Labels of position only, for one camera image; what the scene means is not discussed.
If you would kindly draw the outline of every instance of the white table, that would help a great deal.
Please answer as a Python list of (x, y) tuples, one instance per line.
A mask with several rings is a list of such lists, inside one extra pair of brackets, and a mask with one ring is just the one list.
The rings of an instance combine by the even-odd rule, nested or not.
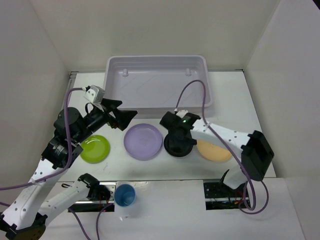
[[(134, 217), (120, 220), (119, 208), (99, 220), (101, 240), (304, 240), (300, 223), (283, 178), (266, 178), (270, 200), (257, 215), (238, 209), (206, 210), (202, 180), (135, 182)], [(254, 182), (257, 210), (266, 200)], [(56, 193), (63, 190), (57, 185)], [(97, 212), (78, 213), (92, 240), (96, 240)], [(75, 217), (64, 211), (48, 226), (41, 240), (85, 240)]]
[[(102, 87), (104, 76), (104, 72), (78, 73), (73, 86)], [(252, 133), (254, 130), (261, 131), (243, 72), (210, 72), (209, 77), (213, 90), (213, 105), (206, 110), (207, 119), (236, 131), (247, 133)], [(77, 108), (84, 116), (87, 100), (83, 95), (81, 91), (73, 92), (69, 106)], [(164, 138), (168, 132), (159, 122), (160, 119), (133, 119), (127, 129), (135, 124), (149, 123), (156, 126)], [(139, 161), (129, 156), (124, 149), (123, 139), (126, 130), (122, 132), (119, 129), (111, 129), (107, 125), (101, 127), (95, 134), (103, 135), (109, 140), (111, 150), (108, 157), (101, 163), (89, 164), (79, 156), (60, 181), (74, 181), (84, 173), (89, 173), (100, 181), (220, 179), (227, 169), (237, 164), (234, 158), (225, 163), (206, 160), (201, 157), (197, 147), (183, 158), (170, 156), (162, 147), (155, 158)], [(265, 177), (276, 177), (272, 164)]]

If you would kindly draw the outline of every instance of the cable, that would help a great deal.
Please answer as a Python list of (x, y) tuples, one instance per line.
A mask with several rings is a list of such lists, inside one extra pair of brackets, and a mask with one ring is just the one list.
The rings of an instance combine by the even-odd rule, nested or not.
[[(265, 208), (267, 207), (267, 205), (268, 205), (268, 203), (269, 203), (269, 191), (268, 191), (268, 188), (267, 188), (266, 184), (264, 183), (264, 181), (261, 181), (261, 183), (262, 183), (262, 185), (264, 186), (265, 193), (266, 193), (266, 200), (265, 200), (264, 206), (263, 206), (260, 210), (255, 211), (255, 212), (244, 211), (244, 210), (240, 207), (242, 203), (246, 203), (246, 202), (247, 202), (246, 198), (244, 197), (244, 198), (243, 198), (244, 201), (241, 201), (241, 202), (239, 202), (239, 204), (238, 204), (238, 207), (239, 207), (239, 209), (241, 210), (241, 212), (243, 212), (243, 213), (245, 213), (245, 214), (249, 214), (249, 215), (255, 215), (255, 214), (259, 214), (259, 213), (261, 213), (263, 210), (265, 210)], [(243, 194), (244, 194), (244, 196), (246, 196), (245, 194), (247, 194), (247, 182), (245, 183), (245, 186), (244, 186), (244, 188), (243, 188)]]
[[(36, 183), (45, 181), (45, 180), (47, 180), (49, 178), (53, 178), (53, 177), (63, 173), (71, 165), (71, 162), (72, 162), (72, 144), (71, 144), (71, 134), (70, 134), (70, 128), (69, 128), (69, 119), (68, 119), (68, 99), (69, 99), (69, 95), (73, 91), (83, 91), (83, 89), (81, 87), (72, 88), (66, 93), (65, 98), (64, 98), (63, 112), (64, 112), (64, 125), (65, 125), (65, 132), (66, 132), (66, 141), (67, 141), (67, 145), (68, 145), (68, 161), (67, 161), (66, 165), (64, 166), (64, 168), (62, 168), (61, 170), (59, 170), (59, 171), (57, 171), (55, 173), (49, 174), (47, 176), (44, 176), (42, 178), (39, 178), (39, 179), (35, 180), (34, 182), (36, 182)], [(29, 187), (29, 186), (31, 186), (33, 184), (34, 183), (32, 183), (32, 182), (28, 182), (28, 183), (14, 185), (14, 186), (0, 187), (0, 191), (25, 188), (25, 187)]]
[(4, 202), (2, 202), (2, 201), (0, 201), (0, 205), (5, 206), (5, 207), (10, 207), (10, 204), (4, 203)]
[(96, 231), (96, 236), (98, 238), (98, 240), (100, 240), (100, 235), (99, 235), (99, 230), (98, 230), (98, 226), (99, 226), (99, 218), (100, 218), (100, 215), (101, 213), (109, 206), (111, 206), (112, 203), (110, 204), (107, 204), (106, 206), (104, 206), (101, 211), (98, 213), (98, 216), (96, 217), (96, 222), (95, 222), (95, 231)]
[[(180, 96), (178, 98), (178, 101), (176, 103), (176, 106), (175, 106), (175, 110), (178, 109), (178, 106), (179, 106), (179, 102), (181, 100), (181, 97), (184, 93), (184, 91), (186, 90), (186, 88), (190, 85), (190, 84), (193, 84), (195, 82), (199, 82), (202, 84), (202, 87), (203, 87), (203, 100), (202, 100), (202, 107), (201, 107), (201, 113), (202, 113), (202, 119), (203, 119), (203, 122), (204, 124), (207, 125), (207, 127), (210, 129), (210, 131), (223, 143), (223, 145), (226, 147), (226, 149), (228, 149), (228, 151), (232, 154), (232, 156), (234, 157), (234, 159), (236, 160), (236, 162), (239, 164), (243, 174), (245, 175), (245, 177), (247, 178), (248, 180), (248, 183), (250, 185), (250, 188), (251, 188), (251, 191), (252, 191), (252, 199), (253, 199), (253, 203), (252, 203), (252, 207), (250, 207), (247, 203), (247, 201), (244, 201), (244, 205), (245, 207), (250, 210), (250, 211), (253, 211), (256, 209), (256, 205), (257, 205), (257, 197), (256, 197), (256, 191), (255, 191), (255, 188), (254, 188), (254, 185), (252, 183), (252, 180), (247, 172), (247, 170), (245, 169), (245, 167), (243, 166), (243, 164), (241, 163), (241, 161), (239, 160), (239, 158), (237, 157), (237, 155), (235, 154), (235, 152), (231, 149), (231, 147), (223, 140), (223, 138), (208, 124), (206, 118), (205, 118), (205, 102), (206, 102), (206, 86), (204, 84), (203, 81), (201, 80), (193, 80), (191, 82), (189, 82), (181, 91), (180, 93)], [(267, 201), (266, 201), (266, 204), (262, 207), (262, 210), (264, 210), (267, 205), (268, 205), (268, 201), (269, 201), (269, 192), (268, 192), (268, 188), (267, 186), (262, 182), (263, 186), (265, 187), (265, 190), (267, 192)], [(245, 196), (245, 193), (247, 192), (247, 184), (244, 185), (244, 189), (243, 189), (243, 195)], [(259, 210), (258, 212), (250, 212), (250, 214), (257, 214), (257, 213), (260, 213), (262, 212), (261, 210)]]
[(64, 189), (67, 189), (67, 188), (71, 187), (71, 185), (66, 184), (66, 183), (62, 183), (61, 187), (63, 187)]
[(68, 210), (69, 210), (70, 213), (72, 213), (72, 214), (74, 215), (74, 217), (75, 217), (76, 221), (78, 222), (78, 224), (79, 224), (79, 226), (80, 226), (80, 228), (81, 228), (84, 236), (86, 237), (86, 239), (87, 239), (87, 240), (91, 240), (91, 238), (90, 238), (90, 237), (88, 236), (88, 234), (86, 233), (86, 230), (84, 229), (84, 226), (82, 225), (82, 223), (81, 223), (78, 215), (76, 214), (76, 212), (73, 211), (71, 208), (68, 208)]
[[(109, 203), (109, 204), (107, 204), (106, 206), (104, 206), (104, 207), (100, 210), (100, 212), (98, 213), (98, 216), (96, 217), (95, 231), (96, 231), (96, 236), (97, 236), (98, 240), (100, 240), (100, 235), (99, 235), (99, 230), (98, 230), (100, 215), (101, 215), (101, 213), (102, 213), (104, 210), (106, 210), (107, 207), (109, 207), (109, 206), (111, 206), (111, 205), (113, 205), (113, 204), (112, 204), (112, 203)], [(85, 230), (84, 226), (82, 225), (82, 223), (81, 223), (78, 215), (76, 214), (76, 212), (73, 211), (71, 208), (68, 208), (68, 210), (69, 210), (70, 213), (72, 213), (72, 214), (74, 215), (74, 217), (75, 217), (76, 221), (78, 222), (78, 224), (79, 224), (79, 226), (80, 226), (80, 228), (81, 228), (84, 236), (86, 237), (86, 239), (87, 239), (87, 240), (91, 240), (91, 238), (90, 238), (90, 237), (88, 236), (88, 234), (86, 233), (86, 230)]]

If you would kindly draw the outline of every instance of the green plate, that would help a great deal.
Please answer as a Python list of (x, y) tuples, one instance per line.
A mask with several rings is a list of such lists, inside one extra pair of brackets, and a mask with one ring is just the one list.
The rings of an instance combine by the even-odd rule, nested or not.
[(96, 164), (106, 158), (110, 152), (110, 144), (108, 140), (101, 135), (92, 135), (81, 143), (83, 148), (80, 156), (83, 160), (90, 164)]

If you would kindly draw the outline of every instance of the lavender plastic tray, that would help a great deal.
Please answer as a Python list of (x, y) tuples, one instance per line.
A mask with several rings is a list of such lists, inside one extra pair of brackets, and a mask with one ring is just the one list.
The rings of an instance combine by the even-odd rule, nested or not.
[[(140, 116), (156, 117), (173, 111), (184, 86), (200, 79), (206, 86), (205, 107), (212, 104), (212, 89), (206, 60), (200, 55), (113, 56), (107, 61), (105, 98), (121, 100), (122, 110), (137, 110)], [(184, 92), (180, 107), (198, 111), (203, 89), (193, 83)]]

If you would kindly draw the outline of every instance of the purple plate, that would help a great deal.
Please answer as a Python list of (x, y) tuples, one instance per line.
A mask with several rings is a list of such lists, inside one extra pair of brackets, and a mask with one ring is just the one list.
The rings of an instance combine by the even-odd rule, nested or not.
[(149, 160), (159, 151), (162, 145), (161, 132), (147, 123), (131, 127), (124, 136), (124, 148), (138, 160)]

